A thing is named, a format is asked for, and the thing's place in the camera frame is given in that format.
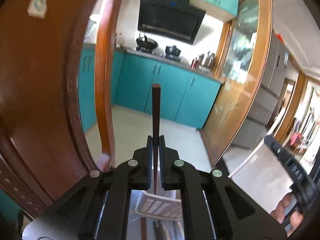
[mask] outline finger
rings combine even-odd
[[[285,195],[283,197],[283,199],[281,200],[281,204],[283,206],[283,208],[286,208],[287,206],[289,206],[290,202],[291,202],[291,195],[292,193],[289,192],[287,195]]]
[[[284,208],[282,203],[279,202],[276,209],[273,210],[270,214],[275,220],[277,220],[280,224],[282,224],[284,220]]]
[[[295,230],[302,222],[303,215],[301,215],[298,211],[292,213],[290,217],[290,224],[292,226],[292,230]]]

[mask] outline black range hood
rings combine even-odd
[[[189,0],[140,0],[138,30],[193,44],[205,11]]]

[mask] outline tiled floor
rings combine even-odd
[[[152,135],[152,116],[121,106],[112,108],[116,140],[116,165],[132,158],[136,149],[146,146]],[[202,171],[211,171],[211,165],[200,133],[194,128],[168,120],[160,120],[160,134],[166,146],[176,149],[181,159]],[[88,145],[95,161],[101,154],[101,142],[97,124],[86,134]],[[234,171],[251,151],[230,147],[223,156],[230,172]],[[289,192],[291,180],[278,160],[263,146],[255,156],[232,178],[267,212],[271,212]]]
[[[233,172],[252,151],[230,147],[223,156]],[[263,145],[253,158],[233,177],[233,181],[267,212],[290,192],[292,180],[271,151]]]
[[[152,135],[152,116],[121,106],[112,108],[113,128],[116,140],[116,166],[132,158],[136,149],[146,146],[148,135]],[[169,120],[160,120],[160,135],[164,135],[167,147],[175,149],[179,157],[193,164],[198,170],[211,171],[207,152],[199,131]],[[93,159],[101,155],[98,125],[95,124],[86,138]]]

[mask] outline kitchen counter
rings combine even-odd
[[[94,43],[87,43],[87,42],[84,42],[83,44],[83,48],[84,49],[92,49],[92,50],[95,50],[95,44]],[[199,74],[201,76],[204,76],[206,78],[209,78],[209,79],[212,79],[216,82],[219,82],[220,84],[223,84],[223,81],[216,78],[216,77],[213,77],[211,76],[210,74],[207,74],[207,73],[202,73],[200,69],[192,69],[190,67],[190,65],[188,64],[185,64],[185,63],[181,63],[181,62],[177,62],[177,61],[173,61],[173,60],[169,60],[165,57],[160,57],[159,55],[155,55],[155,54],[149,54],[149,53],[146,53],[146,52],[141,52],[141,51],[136,51],[134,49],[129,49],[129,48],[115,48],[115,51],[119,51],[119,52],[123,52],[123,53],[128,53],[128,54],[132,54],[132,55],[137,55],[137,56],[141,56],[141,57],[146,57],[146,58],[150,58],[150,59],[154,59],[154,60],[157,60],[157,61],[160,61],[160,62],[163,62],[163,63],[167,63],[167,64],[170,64],[170,65],[173,65],[173,66],[176,66],[176,67],[179,67],[179,68],[182,68],[182,69],[186,69],[190,72],[193,72],[193,73],[196,73],[196,74]]]

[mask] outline black pot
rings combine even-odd
[[[165,52],[166,52],[166,54],[170,54],[170,55],[178,57],[180,55],[180,53],[181,53],[181,50],[177,49],[177,46],[174,45],[172,47],[167,46],[165,48]]]
[[[148,39],[146,35],[144,35],[144,37],[137,38],[136,41],[140,47],[146,49],[155,49],[158,47],[158,43],[152,39]]]

